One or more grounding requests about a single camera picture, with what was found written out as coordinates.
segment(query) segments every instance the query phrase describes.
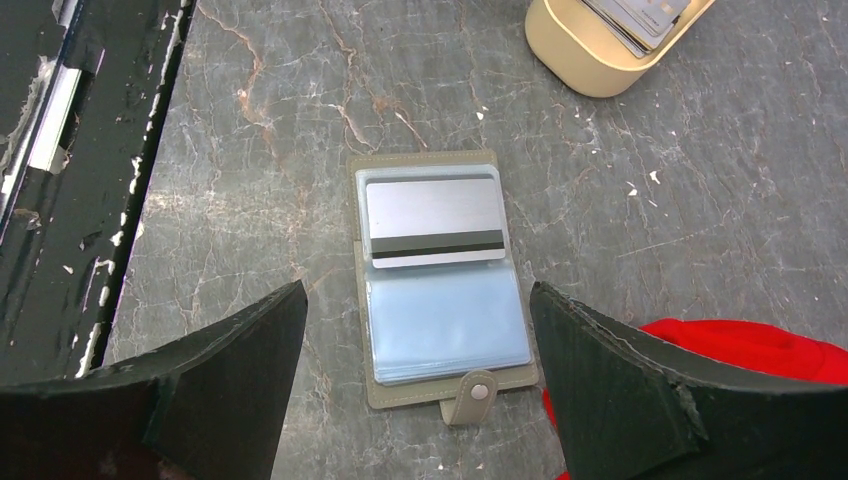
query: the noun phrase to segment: beige card holder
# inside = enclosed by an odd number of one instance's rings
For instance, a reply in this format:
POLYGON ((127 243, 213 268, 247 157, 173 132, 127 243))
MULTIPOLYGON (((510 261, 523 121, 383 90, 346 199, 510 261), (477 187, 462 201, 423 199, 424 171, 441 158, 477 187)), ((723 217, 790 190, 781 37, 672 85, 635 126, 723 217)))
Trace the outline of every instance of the beige card holder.
POLYGON ((368 404, 375 409, 399 407, 439 401, 442 418, 448 425, 481 422, 494 404, 500 390, 534 385, 539 380, 535 358, 527 365, 493 371, 474 370, 461 377, 423 380, 400 385, 382 385, 374 379, 371 357, 371 332, 364 278, 364 255, 359 228, 359 202, 356 195, 356 172, 364 169, 488 164, 497 167, 490 150, 419 153, 404 155, 356 156, 348 159, 348 182, 354 221, 353 251, 356 261, 356 284, 359 318, 365 352, 365 386, 368 404))

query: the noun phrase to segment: red fabric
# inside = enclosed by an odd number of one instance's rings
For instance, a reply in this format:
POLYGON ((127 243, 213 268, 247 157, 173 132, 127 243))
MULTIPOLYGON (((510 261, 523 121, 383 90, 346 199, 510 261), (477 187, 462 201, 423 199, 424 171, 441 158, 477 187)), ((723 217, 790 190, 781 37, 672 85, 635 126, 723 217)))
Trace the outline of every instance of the red fabric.
MULTIPOLYGON (((771 325, 741 320, 682 322, 664 318, 642 330, 705 357, 757 372, 810 382, 848 385, 848 351, 771 325)), ((545 409, 556 427, 550 395, 545 409)), ((557 480, 568 480, 563 473, 557 480)))

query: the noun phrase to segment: marble surface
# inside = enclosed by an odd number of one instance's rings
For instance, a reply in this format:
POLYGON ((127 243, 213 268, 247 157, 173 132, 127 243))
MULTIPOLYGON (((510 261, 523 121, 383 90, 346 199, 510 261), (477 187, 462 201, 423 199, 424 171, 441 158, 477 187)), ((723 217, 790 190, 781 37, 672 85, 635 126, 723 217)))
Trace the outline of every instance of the marble surface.
POLYGON ((534 58, 527 6, 200 0, 109 361, 302 278, 273 478, 553 478, 539 389, 470 428, 365 403, 345 159, 480 147, 525 293, 548 280, 634 325, 744 318, 848 347, 848 4, 716 2, 610 100, 534 58))

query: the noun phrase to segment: strap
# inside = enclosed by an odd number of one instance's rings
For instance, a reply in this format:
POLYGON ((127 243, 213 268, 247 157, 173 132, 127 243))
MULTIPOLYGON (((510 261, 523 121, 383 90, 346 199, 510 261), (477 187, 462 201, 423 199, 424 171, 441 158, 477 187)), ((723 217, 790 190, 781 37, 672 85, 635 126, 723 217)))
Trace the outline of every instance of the strap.
POLYGON ((459 382, 456 398, 442 400, 442 420, 448 425, 480 423, 495 403, 498 380, 492 372, 474 370, 459 382))

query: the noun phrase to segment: wallet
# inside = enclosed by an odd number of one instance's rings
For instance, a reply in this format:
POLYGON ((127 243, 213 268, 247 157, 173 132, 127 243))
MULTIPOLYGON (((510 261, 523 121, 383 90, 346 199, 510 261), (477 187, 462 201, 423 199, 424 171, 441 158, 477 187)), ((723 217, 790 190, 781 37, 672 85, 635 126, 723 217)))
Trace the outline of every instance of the wallet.
POLYGON ((368 402, 481 421, 538 371, 491 151, 352 157, 368 402))

